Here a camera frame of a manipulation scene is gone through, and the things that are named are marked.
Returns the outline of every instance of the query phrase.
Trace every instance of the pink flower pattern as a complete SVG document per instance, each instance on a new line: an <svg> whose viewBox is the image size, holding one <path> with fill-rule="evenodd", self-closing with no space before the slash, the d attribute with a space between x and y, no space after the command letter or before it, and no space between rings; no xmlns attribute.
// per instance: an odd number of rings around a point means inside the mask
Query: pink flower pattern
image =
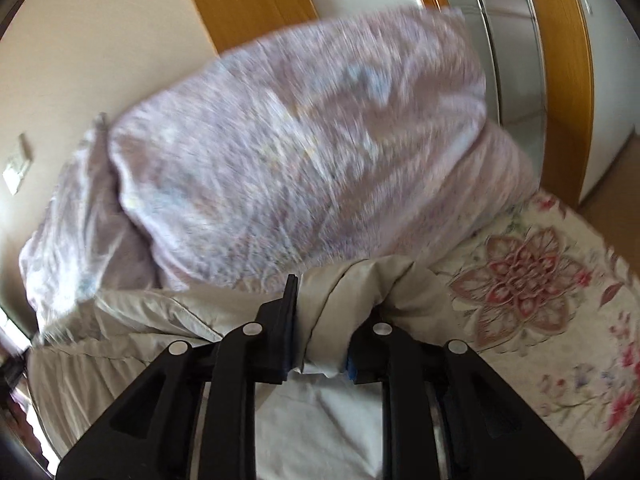
<svg viewBox="0 0 640 480"><path fill-rule="evenodd" d="M620 356L620 365L623 368L628 368L635 362L635 360L634 345L631 343L622 351L622 355Z"/></svg>
<svg viewBox="0 0 640 480"><path fill-rule="evenodd" d="M626 410L634 403L636 396L632 392L622 392L611 404L611 414L607 421L606 430L617 426L626 418Z"/></svg>
<svg viewBox="0 0 640 480"><path fill-rule="evenodd" d="M538 211L550 211L553 206L558 202L557 198L538 198L536 199L536 203L538 204Z"/></svg>
<svg viewBox="0 0 640 480"><path fill-rule="evenodd" d="M588 286L591 272L564 253L556 230L526 239L492 235L484 248L486 262L449 284L458 298L481 306L476 348L497 346L524 328L545 336L564 332L571 317L565 295Z"/></svg>

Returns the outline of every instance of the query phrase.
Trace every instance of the blanket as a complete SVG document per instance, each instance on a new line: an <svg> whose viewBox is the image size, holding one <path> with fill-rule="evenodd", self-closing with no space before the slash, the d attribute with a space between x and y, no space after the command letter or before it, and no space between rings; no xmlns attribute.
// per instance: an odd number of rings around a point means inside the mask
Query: blanket
<svg viewBox="0 0 640 480"><path fill-rule="evenodd" d="M173 294L101 291L79 319L92 337L34 348L30 355L32 396L55 449L64 455L171 342L220 340L270 299L211 286ZM296 314L297 371L282 386L260 384L256 391L259 478L380 477L380 388L354 386L341 375L351 334L378 304L385 319L420 340L444 344L462 336L446 288L408 258L306 272Z"/></svg>
<svg viewBox="0 0 640 480"><path fill-rule="evenodd" d="M20 270L46 334L102 288L263 293L353 259L429 265L536 185L486 120L462 14L393 9L276 32L100 122Z"/></svg>

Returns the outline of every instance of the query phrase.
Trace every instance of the bedding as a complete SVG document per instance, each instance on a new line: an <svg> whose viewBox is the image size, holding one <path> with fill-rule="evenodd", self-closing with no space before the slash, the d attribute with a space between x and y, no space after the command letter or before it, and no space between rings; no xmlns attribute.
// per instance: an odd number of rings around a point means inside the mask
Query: bedding
<svg viewBox="0 0 640 480"><path fill-rule="evenodd" d="M233 328L254 320L260 305L272 299L274 295L209 285L182 293L100 291L94 300L85 303L99 320L100 329L93 337L31 351L28 376L32 398L49 440L60 454L65 454L127 384L171 342L181 339L198 345L219 341ZM282 456L283 462L280 457L270 458L272 449L258 446L263 452L258 459L260 478L293 478L293 470L299 467L303 468L302 474L296 478L329 478L330 470L353 472L348 478L370 478L364 471L380 470L382 439L377 442L374 437L380 433L382 424L378 388L364 388L369 393L366 408L360 406L372 416L352 420L349 427L345 426L348 433L355 431L354 424L362 426L362 431L356 432L361 435L352 444L362 446L370 463L362 464L357 456L345 453L341 439L335 440L316 430L330 430L334 426L328 416L330 411L341 413L342 419L353 402L360 403L359 389L341 391L346 382L340 373L351 333L369 317L372 307L383 301L388 304L385 315L410 330L414 337L444 344L462 335L446 289L431 271L406 257L356 260L306 272L298 294L298 351L294 358L296 369L305 375L293 373L290 383L277 388L261 384L256 395L256 405L261 406L256 416L257 428L261 428L258 432L282 439L283 444L286 440L287 446L294 446L297 440L300 443L295 445L296 452ZM336 379L333 383L326 382L318 374ZM62 383L60 376L65 377ZM351 397L346 404L345 394ZM290 410L296 413L293 420L290 416L283 417ZM336 431L340 431L339 426L334 427L331 435ZM322 454L313 459L311 455L319 449L336 460L329 463ZM287 463L288 456L293 458L292 462ZM309 469L311 463L316 466ZM288 471L278 475L282 467Z"/></svg>
<svg viewBox="0 0 640 480"><path fill-rule="evenodd" d="M45 219L20 252L20 273L42 332L101 287L148 288L148 243L123 213L100 115L62 169Z"/></svg>
<svg viewBox="0 0 640 480"><path fill-rule="evenodd" d="M379 477L380 390L353 386L336 372L344 364L344 342L361 319L357 316L366 316L365 309L353 317L355 306L379 303L393 289L389 283L407 269L412 280L387 301L402 304L387 311L398 316L395 322L429 342L464 338L564 440L586 475L593 472L640 403L640 285L599 234L541 191L496 217L430 270L391 256L303 275L300 348L310 351L298 364L308 374L292 373L282 386L258 388L260 478ZM65 435L58 448L62 453L170 342L193 335L218 340L252 320L259 303L273 297L218 289L224 294L218 306L236 307L211 310L207 305L217 296L208 290L101 292L97 310L111 312L115 328L34 350L32 393L36 403L47 406L41 418L48 431ZM337 292L333 298L331 291ZM345 292L351 296L341 296ZM135 308L118 307L118 298ZM151 312L159 308L162 315L142 321L150 315L140 314L143 305L156 305ZM114 312L128 314L123 319ZM112 319L118 316L117 322ZM430 319L440 324L425 325ZM146 334L127 333L131 326L152 328ZM313 326L317 332L309 330ZM142 338L154 343L143 344ZM140 353L141 346L146 353ZM61 372L69 377L68 389L57 384ZM92 381L101 384L101 402L88 395Z"/></svg>
<svg viewBox="0 0 640 480"><path fill-rule="evenodd" d="M433 263L537 187L484 95L457 10L290 28L115 121L120 202L176 290L276 291L289 272L386 254Z"/></svg>

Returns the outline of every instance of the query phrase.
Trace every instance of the light switch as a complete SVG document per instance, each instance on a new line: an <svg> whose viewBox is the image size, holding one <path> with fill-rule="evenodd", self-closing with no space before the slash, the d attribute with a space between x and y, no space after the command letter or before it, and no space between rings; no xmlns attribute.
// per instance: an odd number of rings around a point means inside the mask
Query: light switch
<svg viewBox="0 0 640 480"><path fill-rule="evenodd" d="M2 172L4 181L6 182L9 192L15 195L20 189L20 184L27 174L27 170L31 165L31 160L24 149L24 134L20 134L14 152L9 156L6 162L6 168Z"/></svg>

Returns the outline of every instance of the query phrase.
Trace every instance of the metal screw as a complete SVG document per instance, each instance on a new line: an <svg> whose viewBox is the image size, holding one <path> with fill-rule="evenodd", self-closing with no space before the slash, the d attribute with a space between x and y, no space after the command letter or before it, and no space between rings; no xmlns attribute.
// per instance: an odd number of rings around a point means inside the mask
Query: metal screw
<svg viewBox="0 0 640 480"><path fill-rule="evenodd" d="M184 341L176 341L169 345L169 354L171 355L182 355L189 349L189 345L187 345Z"/></svg>
<svg viewBox="0 0 640 480"><path fill-rule="evenodd" d="M449 351L454 354L462 355L468 350L468 346L464 341L460 341L460 339L454 339L453 341L449 341Z"/></svg>
<svg viewBox="0 0 640 480"><path fill-rule="evenodd" d="M373 332L378 335L389 335L393 332L393 328L389 323L376 323L373 326Z"/></svg>
<svg viewBox="0 0 640 480"><path fill-rule="evenodd" d="M262 325L260 323L247 323L242 327L244 335L258 335L262 332Z"/></svg>

